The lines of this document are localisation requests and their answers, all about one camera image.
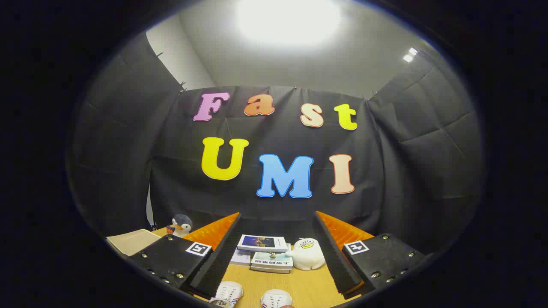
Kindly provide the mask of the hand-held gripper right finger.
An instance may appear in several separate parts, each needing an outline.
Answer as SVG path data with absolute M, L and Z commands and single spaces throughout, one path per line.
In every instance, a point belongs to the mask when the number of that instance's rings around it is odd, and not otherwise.
M 319 211 L 314 214 L 314 230 L 337 291 L 345 299 L 389 288 L 427 258 L 393 234 L 374 236 Z

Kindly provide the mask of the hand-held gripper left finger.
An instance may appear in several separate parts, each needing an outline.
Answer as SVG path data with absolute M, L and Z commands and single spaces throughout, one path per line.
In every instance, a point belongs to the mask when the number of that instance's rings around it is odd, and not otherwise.
M 166 233 L 128 257 L 129 264 L 161 285 L 201 298 L 217 292 L 236 250 L 241 215 L 233 213 L 184 238 Z

